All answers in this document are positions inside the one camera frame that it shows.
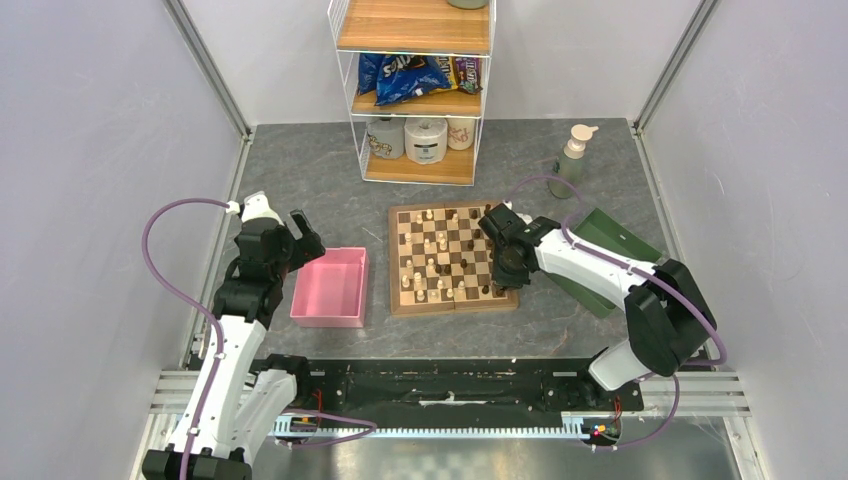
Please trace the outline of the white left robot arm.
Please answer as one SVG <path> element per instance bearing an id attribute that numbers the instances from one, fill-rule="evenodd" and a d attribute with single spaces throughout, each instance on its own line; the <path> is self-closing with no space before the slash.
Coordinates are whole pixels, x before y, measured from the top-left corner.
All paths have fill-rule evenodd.
<path id="1" fill-rule="evenodd" d="M 241 230 L 235 238 L 239 254 L 228 266 L 211 309 L 177 289 L 155 267 L 148 245 L 153 219 L 142 233 L 142 255 L 151 274 L 200 312 L 211 328 L 183 416 L 165 448 L 148 450 L 142 461 L 147 479 L 251 478 L 255 454 L 275 419 L 287 406 L 304 407 L 314 393 L 307 360 L 284 354 L 269 356 L 250 394 L 243 391 L 283 299 L 284 280 L 325 254 L 320 236 L 302 211 L 293 210 L 290 216 L 301 233 L 295 237 L 262 191 L 243 202 L 214 204 L 238 216 Z"/>

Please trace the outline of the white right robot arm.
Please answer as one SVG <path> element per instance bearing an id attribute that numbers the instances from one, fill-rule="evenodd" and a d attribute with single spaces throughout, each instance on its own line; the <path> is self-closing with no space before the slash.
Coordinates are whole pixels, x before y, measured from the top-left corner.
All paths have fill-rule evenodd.
<path id="1" fill-rule="evenodd" d="M 520 289 L 531 274 L 569 278 L 625 314 L 625 341 L 597 354 L 577 382 L 579 400 L 601 409 L 626 383 L 651 374 L 676 373 L 707 341 L 716 322 L 689 269 L 679 261 L 660 265 L 597 246 L 546 217 L 530 218 L 499 203 L 479 220 L 493 244 L 495 285 Z"/>

